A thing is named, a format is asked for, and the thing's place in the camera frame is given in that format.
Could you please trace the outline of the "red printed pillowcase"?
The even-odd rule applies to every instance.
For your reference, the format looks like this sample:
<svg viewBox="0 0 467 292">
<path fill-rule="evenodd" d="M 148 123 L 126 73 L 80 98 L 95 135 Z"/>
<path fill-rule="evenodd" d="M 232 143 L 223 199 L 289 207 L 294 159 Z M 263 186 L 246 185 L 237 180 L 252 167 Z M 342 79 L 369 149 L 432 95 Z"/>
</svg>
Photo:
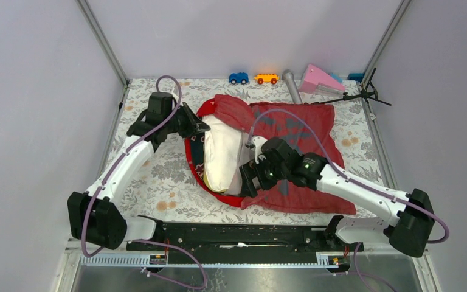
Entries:
<svg viewBox="0 0 467 292">
<path fill-rule="evenodd" d="M 332 105 L 246 103 L 238 97 L 217 94 L 205 101 L 196 114 L 198 117 L 212 114 L 227 125 L 245 133 L 249 132 L 251 125 L 255 125 L 256 136 L 267 139 L 279 137 L 301 154 L 313 152 L 328 156 L 338 166 L 344 166 L 342 155 L 330 136 L 335 118 Z M 255 198 L 215 193 L 203 181 L 202 136 L 185 139 L 184 145 L 186 160 L 196 182 L 224 204 L 240 209 L 258 205 L 274 211 L 297 214 L 323 212 L 354 215 L 356 213 L 355 205 L 347 200 L 328 193 L 299 188 L 287 181 L 280 181 L 270 190 L 259 190 Z"/>
</svg>

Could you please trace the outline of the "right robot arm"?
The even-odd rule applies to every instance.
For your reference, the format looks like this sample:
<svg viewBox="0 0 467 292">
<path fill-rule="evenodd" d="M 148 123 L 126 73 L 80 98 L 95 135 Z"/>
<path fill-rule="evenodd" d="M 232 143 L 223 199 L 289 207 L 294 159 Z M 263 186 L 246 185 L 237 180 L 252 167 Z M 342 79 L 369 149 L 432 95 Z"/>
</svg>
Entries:
<svg viewBox="0 0 467 292">
<path fill-rule="evenodd" d="M 242 189 L 255 197 L 258 190 L 271 190 L 287 181 L 315 193 L 327 193 L 370 211 L 374 218 L 331 220 L 324 235 L 334 251 L 347 243 L 388 243 L 397 251 L 419 258 L 423 255 L 434 226 L 434 210 L 429 195 L 379 186 L 308 152 L 300 154 L 278 137 L 256 136 L 246 143 L 251 160 L 240 166 Z"/>
</svg>

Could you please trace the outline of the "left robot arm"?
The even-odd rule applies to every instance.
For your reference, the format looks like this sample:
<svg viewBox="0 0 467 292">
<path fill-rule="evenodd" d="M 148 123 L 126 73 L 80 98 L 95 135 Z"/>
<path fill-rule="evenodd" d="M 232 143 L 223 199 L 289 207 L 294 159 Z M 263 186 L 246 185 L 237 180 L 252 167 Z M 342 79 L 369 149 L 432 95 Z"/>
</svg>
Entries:
<svg viewBox="0 0 467 292">
<path fill-rule="evenodd" d="M 116 157 L 99 178 L 83 193 L 73 192 L 67 201 L 73 238 L 116 249 L 123 242 L 141 240 L 150 250 L 164 244 L 164 234 L 156 220 L 128 217 L 118 209 L 133 176 L 171 134 L 186 139 L 209 131 L 181 98 L 167 92 L 154 92 L 148 107 L 130 125 Z"/>
</svg>

